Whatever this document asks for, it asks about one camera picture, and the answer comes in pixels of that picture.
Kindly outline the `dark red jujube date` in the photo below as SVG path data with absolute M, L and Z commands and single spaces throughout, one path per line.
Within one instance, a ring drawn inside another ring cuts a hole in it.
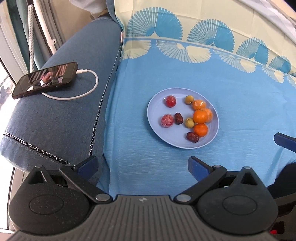
M 188 132 L 186 134 L 186 139 L 190 142 L 193 142 L 193 143 L 197 143 L 199 141 L 199 136 L 197 134 L 195 134 L 194 132 Z

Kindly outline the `orange tangerine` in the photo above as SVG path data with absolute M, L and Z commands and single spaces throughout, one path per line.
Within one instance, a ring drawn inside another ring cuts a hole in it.
M 196 124 L 193 127 L 193 132 L 199 137 L 204 137 L 208 133 L 208 126 L 205 123 Z
M 194 111 L 205 109 L 206 107 L 207 104 L 203 100 L 196 99 L 192 102 L 192 108 L 194 109 Z
M 213 113 L 210 108 L 205 108 L 204 111 L 207 113 L 207 123 L 211 122 L 213 119 Z
M 204 109 L 196 110 L 193 113 L 193 121 L 197 124 L 206 123 L 208 120 L 208 113 Z

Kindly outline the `red candy fruit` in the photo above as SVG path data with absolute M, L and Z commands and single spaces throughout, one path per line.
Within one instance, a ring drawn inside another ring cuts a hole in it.
M 164 128 L 169 128 L 174 124 L 174 118 L 171 114 L 165 114 L 161 117 L 161 126 Z

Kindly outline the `orange tangerine front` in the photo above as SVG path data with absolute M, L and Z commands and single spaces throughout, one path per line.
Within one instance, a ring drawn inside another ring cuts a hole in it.
M 193 127 L 193 132 L 199 137 L 204 137 L 208 133 L 208 126 L 205 123 L 196 124 Z

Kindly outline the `green-yellow small fruit lower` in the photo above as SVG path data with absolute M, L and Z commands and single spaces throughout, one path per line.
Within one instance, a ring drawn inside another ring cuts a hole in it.
M 193 128 L 195 126 L 195 122 L 192 118 L 186 118 L 185 120 L 186 128 Z

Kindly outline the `green-yellow small fruit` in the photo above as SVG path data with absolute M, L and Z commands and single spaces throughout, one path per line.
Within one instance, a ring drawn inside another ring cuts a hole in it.
M 194 97 L 192 95 L 188 95 L 185 97 L 184 102 L 185 104 L 189 105 L 194 101 Z
M 186 118 L 185 120 L 186 128 L 193 128 L 195 126 L 195 122 L 192 118 Z

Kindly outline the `wrapped orange tangerine back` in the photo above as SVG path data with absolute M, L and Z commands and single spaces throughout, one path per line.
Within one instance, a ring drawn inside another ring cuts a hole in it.
M 194 111 L 205 109 L 206 107 L 207 104 L 203 100 L 196 99 L 192 102 L 192 108 L 194 109 Z

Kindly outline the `blue fan-pattern cloth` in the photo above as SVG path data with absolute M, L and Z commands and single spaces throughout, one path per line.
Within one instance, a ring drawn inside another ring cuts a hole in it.
M 124 31 L 98 186 L 171 195 L 195 184 L 190 156 L 251 166 L 265 185 L 295 162 L 295 35 L 267 1 L 115 1 Z

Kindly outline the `dark red date on plate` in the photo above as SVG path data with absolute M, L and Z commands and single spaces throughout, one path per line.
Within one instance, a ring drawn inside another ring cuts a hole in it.
M 183 117 L 182 117 L 182 115 L 180 113 L 175 113 L 174 119 L 175 119 L 175 124 L 176 125 L 180 125 L 184 121 L 184 119 L 183 119 Z

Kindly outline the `green-yellow small fruit upper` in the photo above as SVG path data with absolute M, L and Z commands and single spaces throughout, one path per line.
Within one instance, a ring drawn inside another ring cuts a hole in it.
M 185 97 L 184 102 L 185 104 L 189 105 L 194 101 L 194 97 L 192 95 L 188 95 Z

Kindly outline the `black smartphone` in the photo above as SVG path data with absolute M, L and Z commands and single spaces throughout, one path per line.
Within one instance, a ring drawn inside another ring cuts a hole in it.
M 11 96 L 19 99 L 68 87 L 76 78 L 77 70 L 78 64 L 71 62 L 26 74 L 20 78 Z

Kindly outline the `red wrapped fruit on plate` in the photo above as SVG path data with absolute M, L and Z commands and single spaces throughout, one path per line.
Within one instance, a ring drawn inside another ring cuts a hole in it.
M 165 98 L 165 105 L 168 107 L 168 108 L 173 108 L 175 105 L 176 105 L 176 98 L 173 96 L 173 95 L 168 95 L 166 98 Z

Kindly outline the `white floor lamp pole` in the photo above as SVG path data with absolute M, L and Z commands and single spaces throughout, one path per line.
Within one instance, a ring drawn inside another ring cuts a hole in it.
M 35 56 L 34 56 L 34 20 L 39 26 L 41 35 L 45 39 L 48 47 L 48 52 L 53 55 L 56 53 L 56 39 L 52 38 L 45 19 L 42 14 L 40 1 L 27 1 L 28 4 L 28 46 L 29 46 L 29 61 L 30 72 L 35 70 Z

